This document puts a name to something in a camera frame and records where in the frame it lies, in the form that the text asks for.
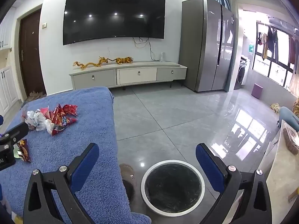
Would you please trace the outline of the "grey double door refrigerator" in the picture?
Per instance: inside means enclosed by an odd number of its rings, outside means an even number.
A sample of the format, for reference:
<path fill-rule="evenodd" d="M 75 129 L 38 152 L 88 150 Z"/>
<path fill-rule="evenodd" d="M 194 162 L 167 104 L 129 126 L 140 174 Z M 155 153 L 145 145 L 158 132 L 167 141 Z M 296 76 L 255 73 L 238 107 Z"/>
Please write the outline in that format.
<path fill-rule="evenodd" d="M 179 64 L 184 86 L 195 92 L 224 90 L 231 67 L 235 17 L 216 0 L 182 2 Z"/>

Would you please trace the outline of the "blue fluffy blanket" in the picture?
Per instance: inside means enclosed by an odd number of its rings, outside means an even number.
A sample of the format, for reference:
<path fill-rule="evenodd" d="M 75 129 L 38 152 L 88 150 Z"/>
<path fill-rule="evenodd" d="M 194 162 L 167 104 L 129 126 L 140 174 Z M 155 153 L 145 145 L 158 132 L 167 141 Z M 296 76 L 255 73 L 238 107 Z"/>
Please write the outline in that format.
<path fill-rule="evenodd" d="M 31 161 L 16 163 L 1 171 L 1 187 L 12 210 L 22 215 L 29 178 L 34 169 L 57 170 L 80 155 L 87 145 L 96 143 L 99 158 L 84 186 L 76 196 L 95 223 L 151 223 L 143 214 L 134 213 L 123 185 L 117 154 L 113 119 L 113 95 L 105 87 L 68 91 L 32 101 L 29 110 L 57 105 L 76 105 L 77 121 L 57 135 L 30 131 L 26 136 Z"/>

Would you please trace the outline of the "dark brown entrance door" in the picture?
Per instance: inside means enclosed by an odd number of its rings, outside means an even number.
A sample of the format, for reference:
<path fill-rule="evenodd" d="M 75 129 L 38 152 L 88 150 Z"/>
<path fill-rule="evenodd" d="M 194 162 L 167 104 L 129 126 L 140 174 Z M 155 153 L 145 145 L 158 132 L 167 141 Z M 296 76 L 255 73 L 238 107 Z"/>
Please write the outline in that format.
<path fill-rule="evenodd" d="M 40 15 L 39 9 L 20 21 L 19 58 L 27 96 L 33 93 L 46 94 L 38 46 Z"/>

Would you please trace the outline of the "front load washing machine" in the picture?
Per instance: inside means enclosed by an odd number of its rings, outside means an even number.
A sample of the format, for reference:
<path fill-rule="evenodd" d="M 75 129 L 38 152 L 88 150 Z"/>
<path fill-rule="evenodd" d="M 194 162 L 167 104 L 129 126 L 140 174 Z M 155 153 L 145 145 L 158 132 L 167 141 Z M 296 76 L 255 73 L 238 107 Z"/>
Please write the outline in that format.
<path fill-rule="evenodd" d="M 234 87 L 235 90 L 238 90 L 245 85 L 248 76 L 249 65 L 250 65 L 250 60 L 246 56 L 242 55 L 240 60 L 238 75 Z"/>

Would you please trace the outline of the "grey white tv cabinet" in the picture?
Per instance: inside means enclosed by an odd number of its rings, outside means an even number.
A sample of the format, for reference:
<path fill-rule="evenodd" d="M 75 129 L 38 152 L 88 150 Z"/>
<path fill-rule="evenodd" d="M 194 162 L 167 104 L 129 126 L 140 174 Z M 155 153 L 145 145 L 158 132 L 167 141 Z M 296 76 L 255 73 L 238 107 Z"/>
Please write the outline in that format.
<path fill-rule="evenodd" d="M 130 85 L 164 83 L 186 79 L 187 67 L 173 62 L 133 62 L 104 64 L 70 73 L 74 90 L 105 86 L 119 88 Z"/>

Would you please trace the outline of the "teal sofa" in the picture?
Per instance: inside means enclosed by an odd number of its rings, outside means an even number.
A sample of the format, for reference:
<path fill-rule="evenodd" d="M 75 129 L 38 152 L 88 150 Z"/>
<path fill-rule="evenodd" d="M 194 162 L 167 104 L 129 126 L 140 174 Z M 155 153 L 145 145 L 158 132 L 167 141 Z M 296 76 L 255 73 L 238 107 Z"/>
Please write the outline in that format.
<path fill-rule="evenodd" d="M 294 130 L 299 132 L 298 117 L 295 114 L 293 114 L 292 111 L 286 107 L 281 107 L 279 110 L 278 128 L 281 127 L 281 123 L 283 120 L 287 124 L 289 124 Z"/>

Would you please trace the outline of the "white tissue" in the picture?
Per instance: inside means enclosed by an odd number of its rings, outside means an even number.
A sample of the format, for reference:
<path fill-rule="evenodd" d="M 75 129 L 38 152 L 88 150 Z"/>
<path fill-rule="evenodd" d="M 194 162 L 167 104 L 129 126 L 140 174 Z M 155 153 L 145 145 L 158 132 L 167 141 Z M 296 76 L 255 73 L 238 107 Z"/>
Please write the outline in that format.
<path fill-rule="evenodd" d="M 51 123 L 50 119 L 47 119 L 40 110 L 23 112 L 22 119 L 28 125 L 30 131 L 46 130 L 49 123 Z"/>

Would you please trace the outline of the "black wall television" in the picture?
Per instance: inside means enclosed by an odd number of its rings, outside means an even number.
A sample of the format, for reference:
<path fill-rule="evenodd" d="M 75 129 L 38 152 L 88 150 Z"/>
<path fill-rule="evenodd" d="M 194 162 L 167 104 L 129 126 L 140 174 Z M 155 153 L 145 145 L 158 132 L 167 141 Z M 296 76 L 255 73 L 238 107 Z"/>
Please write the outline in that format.
<path fill-rule="evenodd" d="M 102 38 L 164 38 L 166 0 L 66 0 L 64 45 Z"/>

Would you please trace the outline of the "dark red small wrapper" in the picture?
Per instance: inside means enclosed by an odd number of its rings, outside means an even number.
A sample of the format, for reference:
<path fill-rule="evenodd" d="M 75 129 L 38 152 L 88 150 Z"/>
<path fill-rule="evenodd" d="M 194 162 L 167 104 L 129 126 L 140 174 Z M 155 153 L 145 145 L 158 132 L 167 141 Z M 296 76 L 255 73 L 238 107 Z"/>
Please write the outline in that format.
<path fill-rule="evenodd" d="M 20 140 L 14 144 L 13 154 L 16 159 L 21 159 L 24 162 L 31 162 L 27 139 Z"/>

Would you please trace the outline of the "brown fuzzy slipper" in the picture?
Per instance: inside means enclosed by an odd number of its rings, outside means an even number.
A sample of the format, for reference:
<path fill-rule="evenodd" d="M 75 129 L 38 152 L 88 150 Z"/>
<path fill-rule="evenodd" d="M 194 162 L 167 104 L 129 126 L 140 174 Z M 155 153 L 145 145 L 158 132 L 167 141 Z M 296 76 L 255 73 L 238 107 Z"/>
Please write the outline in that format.
<path fill-rule="evenodd" d="M 133 201 L 136 191 L 135 171 L 128 164 L 120 164 L 121 177 L 129 202 Z"/>

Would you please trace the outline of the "purple cube stool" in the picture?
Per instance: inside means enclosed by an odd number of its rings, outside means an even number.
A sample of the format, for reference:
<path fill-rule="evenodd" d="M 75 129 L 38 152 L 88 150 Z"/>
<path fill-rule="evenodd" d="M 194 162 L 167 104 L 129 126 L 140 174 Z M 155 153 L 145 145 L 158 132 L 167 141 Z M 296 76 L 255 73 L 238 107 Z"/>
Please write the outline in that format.
<path fill-rule="evenodd" d="M 257 99 L 260 99 L 262 92 L 263 92 L 263 87 L 255 83 L 251 95 Z"/>

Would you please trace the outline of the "golden dragon ornament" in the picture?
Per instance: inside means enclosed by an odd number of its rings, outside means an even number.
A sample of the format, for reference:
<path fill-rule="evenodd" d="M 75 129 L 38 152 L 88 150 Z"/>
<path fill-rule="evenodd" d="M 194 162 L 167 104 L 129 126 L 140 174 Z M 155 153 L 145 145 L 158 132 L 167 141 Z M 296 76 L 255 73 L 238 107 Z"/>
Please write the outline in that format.
<path fill-rule="evenodd" d="M 102 64 L 104 63 L 108 63 L 108 58 L 105 57 L 99 57 L 99 61 L 97 63 L 93 63 L 93 62 L 88 62 L 87 64 L 83 64 L 80 63 L 78 61 L 73 63 L 73 66 L 77 66 L 79 67 L 81 70 L 85 70 L 86 68 L 88 68 L 89 66 L 92 67 L 100 67 Z"/>

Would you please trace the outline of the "golden tiger ornament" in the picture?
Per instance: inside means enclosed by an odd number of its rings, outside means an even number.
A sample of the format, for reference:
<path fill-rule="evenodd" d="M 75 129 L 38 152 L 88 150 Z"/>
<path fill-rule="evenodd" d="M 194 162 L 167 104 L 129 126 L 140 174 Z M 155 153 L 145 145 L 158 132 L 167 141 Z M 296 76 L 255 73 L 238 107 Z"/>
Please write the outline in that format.
<path fill-rule="evenodd" d="M 125 58 L 116 58 L 115 62 L 119 65 L 121 64 L 127 64 L 127 63 L 132 63 L 133 58 L 132 57 L 125 57 Z"/>

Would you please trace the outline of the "white round trash bin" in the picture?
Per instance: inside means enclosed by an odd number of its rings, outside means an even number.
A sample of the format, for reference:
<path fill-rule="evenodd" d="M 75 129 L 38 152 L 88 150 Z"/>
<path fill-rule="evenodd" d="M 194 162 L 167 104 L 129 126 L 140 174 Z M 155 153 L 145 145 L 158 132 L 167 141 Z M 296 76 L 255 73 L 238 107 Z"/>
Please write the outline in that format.
<path fill-rule="evenodd" d="M 165 160 L 143 175 L 141 196 L 147 207 L 165 217 L 184 216 L 195 210 L 205 195 L 205 182 L 191 164 Z"/>

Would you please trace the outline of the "white marble coffee table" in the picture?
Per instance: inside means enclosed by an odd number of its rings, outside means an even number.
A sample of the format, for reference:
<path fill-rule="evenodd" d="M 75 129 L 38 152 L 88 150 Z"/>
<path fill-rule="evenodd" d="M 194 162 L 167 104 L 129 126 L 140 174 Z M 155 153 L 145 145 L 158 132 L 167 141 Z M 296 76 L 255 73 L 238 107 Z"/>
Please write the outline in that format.
<path fill-rule="evenodd" d="M 272 208 L 272 223 L 286 223 L 298 207 L 298 196 L 289 196 L 298 188 L 298 155 L 287 148 L 283 131 L 289 127 L 284 120 L 277 135 L 268 144 L 260 165 L 266 177 Z"/>

